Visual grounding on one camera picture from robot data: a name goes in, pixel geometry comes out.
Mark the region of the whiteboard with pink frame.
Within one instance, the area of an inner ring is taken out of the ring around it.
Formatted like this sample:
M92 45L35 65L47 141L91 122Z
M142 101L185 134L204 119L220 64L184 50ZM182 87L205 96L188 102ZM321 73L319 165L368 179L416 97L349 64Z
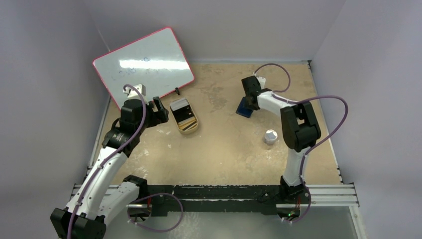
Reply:
M195 77L172 28L165 27L112 50L93 61L93 67L118 108L128 99L126 84L143 85L146 101L163 97Z

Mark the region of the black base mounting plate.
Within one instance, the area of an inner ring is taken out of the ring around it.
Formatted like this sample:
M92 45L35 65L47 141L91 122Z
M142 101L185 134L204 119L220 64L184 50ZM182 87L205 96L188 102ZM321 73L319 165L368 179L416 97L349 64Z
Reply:
M260 213L282 218L299 216L310 201L302 185L148 185L134 204L145 205L153 217L169 212Z

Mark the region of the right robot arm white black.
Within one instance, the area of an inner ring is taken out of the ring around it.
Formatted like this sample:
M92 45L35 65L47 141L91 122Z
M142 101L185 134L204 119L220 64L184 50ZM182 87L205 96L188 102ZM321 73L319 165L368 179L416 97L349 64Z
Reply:
M321 130L312 104L294 102L262 88L255 76L241 80L245 92L243 107L252 111L267 110L280 118L282 137L289 148L287 164L280 180L279 195L287 203L304 190L304 168L307 154L321 137Z

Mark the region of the beige oval card tray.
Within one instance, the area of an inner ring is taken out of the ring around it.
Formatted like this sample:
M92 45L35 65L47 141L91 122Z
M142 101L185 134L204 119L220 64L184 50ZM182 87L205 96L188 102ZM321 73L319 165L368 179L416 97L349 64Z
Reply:
M188 106L183 107L183 108L176 110L174 112L171 111L171 109L170 109L170 112L172 113L172 115L174 117L177 128L178 128L179 124L184 123L186 121L193 120L193 119L198 121L198 123L194 127L190 128L187 131L180 131L179 128L178 128L178 130L181 134L191 134L191 133L195 132L196 130L198 130L199 120L198 120L198 117L196 116L196 114L194 113L190 103L189 103Z

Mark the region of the clear jar of paper clips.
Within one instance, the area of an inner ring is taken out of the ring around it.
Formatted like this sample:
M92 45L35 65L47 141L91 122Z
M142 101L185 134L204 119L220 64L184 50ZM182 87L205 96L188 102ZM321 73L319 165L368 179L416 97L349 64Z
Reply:
M273 145L278 140L278 134L275 130L269 129L265 131L263 142L267 145Z

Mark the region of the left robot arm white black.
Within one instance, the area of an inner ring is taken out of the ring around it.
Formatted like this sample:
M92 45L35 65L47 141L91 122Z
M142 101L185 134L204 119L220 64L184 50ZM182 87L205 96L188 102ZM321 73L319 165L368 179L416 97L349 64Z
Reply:
M146 128L168 121L168 110L159 97L142 104L126 100L102 142L99 156L80 189L65 208L55 208L50 216L61 239L102 239L107 225L130 202L144 203L149 196L147 181L129 175L118 190L106 192L115 174L140 142Z

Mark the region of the blue leather card holder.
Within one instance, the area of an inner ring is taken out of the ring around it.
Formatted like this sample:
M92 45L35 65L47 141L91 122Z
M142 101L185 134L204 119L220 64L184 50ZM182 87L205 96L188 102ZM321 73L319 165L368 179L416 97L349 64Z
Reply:
M251 117L251 115L253 113L253 110L248 109L246 107L246 97L243 97L241 99L241 101L240 101L240 103L239 103L239 105L238 105L235 113L238 114L238 115L240 115L240 116L243 116L245 118L250 118Z

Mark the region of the aluminium rail frame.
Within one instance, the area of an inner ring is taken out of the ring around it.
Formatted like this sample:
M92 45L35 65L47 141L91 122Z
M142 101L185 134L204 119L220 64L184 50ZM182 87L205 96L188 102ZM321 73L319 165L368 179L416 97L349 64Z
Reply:
M312 205L328 207L360 206L355 186L342 185L309 185Z

